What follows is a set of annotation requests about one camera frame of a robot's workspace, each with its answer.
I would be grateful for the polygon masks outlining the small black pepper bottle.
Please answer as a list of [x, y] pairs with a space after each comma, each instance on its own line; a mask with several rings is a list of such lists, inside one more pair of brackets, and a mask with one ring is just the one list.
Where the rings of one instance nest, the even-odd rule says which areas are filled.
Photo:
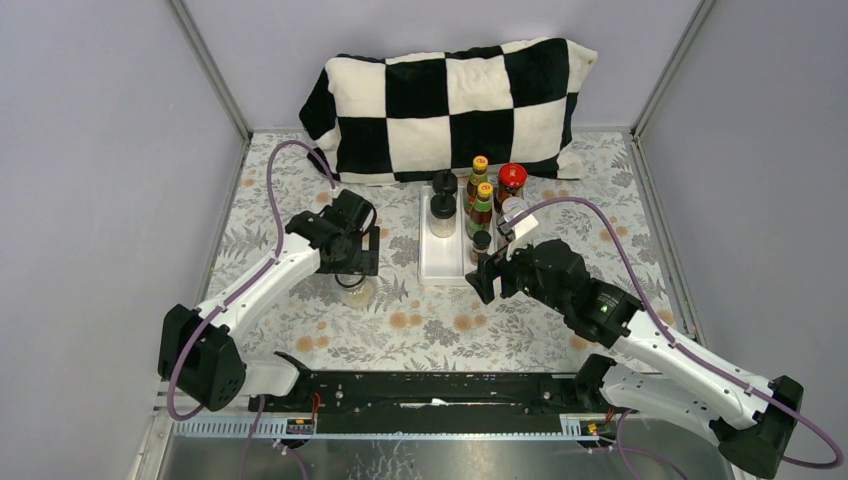
[[479, 230], [472, 235], [471, 241], [470, 262], [472, 265], [477, 265], [480, 257], [488, 253], [492, 237], [487, 230]]

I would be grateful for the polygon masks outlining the white divided organizer tray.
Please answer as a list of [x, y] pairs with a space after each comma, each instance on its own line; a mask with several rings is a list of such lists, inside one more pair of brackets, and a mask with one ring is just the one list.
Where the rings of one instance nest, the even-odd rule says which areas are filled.
[[[420, 190], [420, 221], [419, 221], [419, 258], [418, 278], [422, 285], [466, 287], [465, 275], [474, 271], [476, 265], [470, 262], [471, 239], [466, 233], [467, 214], [462, 209], [462, 198], [456, 194], [457, 205], [456, 231], [449, 238], [437, 238], [429, 229], [428, 214], [430, 199], [434, 196], [432, 187], [425, 185]], [[492, 241], [489, 255], [497, 252], [495, 227], [500, 214], [496, 213], [491, 219], [490, 231]]]

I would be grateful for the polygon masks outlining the glass jar with metal lid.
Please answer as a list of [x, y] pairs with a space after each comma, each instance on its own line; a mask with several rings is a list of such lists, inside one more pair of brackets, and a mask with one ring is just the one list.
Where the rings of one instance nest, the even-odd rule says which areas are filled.
[[345, 306], [365, 310], [376, 292], [374, 280], [364, 274], [337, 274], [334, 276], [334, 293]]

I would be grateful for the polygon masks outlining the yellow cap sauce bottle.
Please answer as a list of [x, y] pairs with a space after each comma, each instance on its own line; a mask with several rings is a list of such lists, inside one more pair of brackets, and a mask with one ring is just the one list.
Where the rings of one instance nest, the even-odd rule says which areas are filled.
[[466, 233], [470, 239], [478, 232], [490, 231], [493, 216], [493, 192], [494, 187], [491, 183], [482, 182], [477, 186], [476, 193], [471, 198], [466, 222]]
[[472, 160], [472, 170], [466, 183], [464, 195], [464, 210], [469, 213], [476, 197], [478, 186], [488, 181], [488, 158], [478, 155]]

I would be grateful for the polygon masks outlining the black spout lid shaker jar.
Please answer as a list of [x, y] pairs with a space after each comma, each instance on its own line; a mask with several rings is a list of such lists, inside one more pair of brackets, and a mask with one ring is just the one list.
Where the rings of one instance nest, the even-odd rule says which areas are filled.
[[455, 196], [458, 178], [451, 170], [440, 170], [434, 173], [431, 187], [435, 195]]

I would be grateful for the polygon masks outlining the red lid chili sauce jar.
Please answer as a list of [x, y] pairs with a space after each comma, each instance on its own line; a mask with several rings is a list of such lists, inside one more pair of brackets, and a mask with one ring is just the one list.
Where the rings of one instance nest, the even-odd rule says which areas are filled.
[[498, 214], [502, 213], [502, 205], [506, 199], [521, 194], [527, 178], [528, 173], [521, 164], [507, 163], [500, 168], [494, 198], [494, 207]]

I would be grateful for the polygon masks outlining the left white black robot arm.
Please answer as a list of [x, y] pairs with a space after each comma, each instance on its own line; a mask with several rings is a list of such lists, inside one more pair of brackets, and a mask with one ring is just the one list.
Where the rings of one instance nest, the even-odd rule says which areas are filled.
[[272, 396], [288, 411], [309, 401], [305, 367], [286, 354], [250, 355], [243, 336], [302, 281], [315, 274], [375, 277], [379, 236], [375, 206], [341, 190], [320, 212], [276, 223], [277, 245], [235, 283], [196, 307], [181, 304], [164, 317], [157, 371], [167, 382], [166, 406], [182, 419], [175, 395], [218, 411], [239, 396]]

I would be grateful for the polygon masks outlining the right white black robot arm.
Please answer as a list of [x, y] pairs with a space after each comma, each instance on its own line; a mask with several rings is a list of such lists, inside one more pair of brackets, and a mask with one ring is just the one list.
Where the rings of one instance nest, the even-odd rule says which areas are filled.
[[661, 418], [702, 437], [743, 471], [775, 478], [797, 422], [772, 403], [798, 408], [798, 382], [746, 372], [663, 329], [640, 300], [592, 277], [561, 240], [481, 255], [466, 280], [486, 304], [496, 297], [496, 282], [502, 298], [531, 297], [609, 350], [591, 355], [575, 376], [573, 396], [583, 410], [610, 405]]

